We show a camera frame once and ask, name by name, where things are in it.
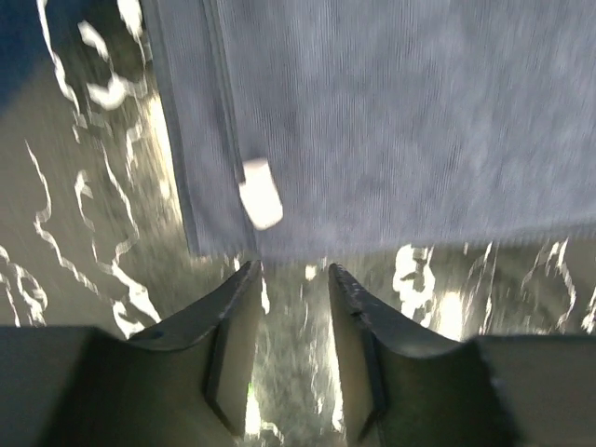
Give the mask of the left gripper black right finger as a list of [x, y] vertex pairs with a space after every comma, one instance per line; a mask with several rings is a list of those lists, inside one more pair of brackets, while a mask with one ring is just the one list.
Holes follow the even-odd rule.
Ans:
[[595, 340], [441, 336], [329, 269], [351, 446], [591, 446]]

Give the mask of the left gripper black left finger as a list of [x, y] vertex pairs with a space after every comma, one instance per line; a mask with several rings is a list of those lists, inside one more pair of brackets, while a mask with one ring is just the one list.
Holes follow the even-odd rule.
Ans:
[[128, 340], [92, 327], [1, 331], [5, 446], [234, 446], [244, 436], [262, 268]]

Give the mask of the dark grey-blue towel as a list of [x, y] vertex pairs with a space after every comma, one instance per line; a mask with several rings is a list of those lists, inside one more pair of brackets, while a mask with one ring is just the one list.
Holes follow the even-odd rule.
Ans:
[[146, 1], [143, 12], [198, 255], [595, 231], [591, 1]]

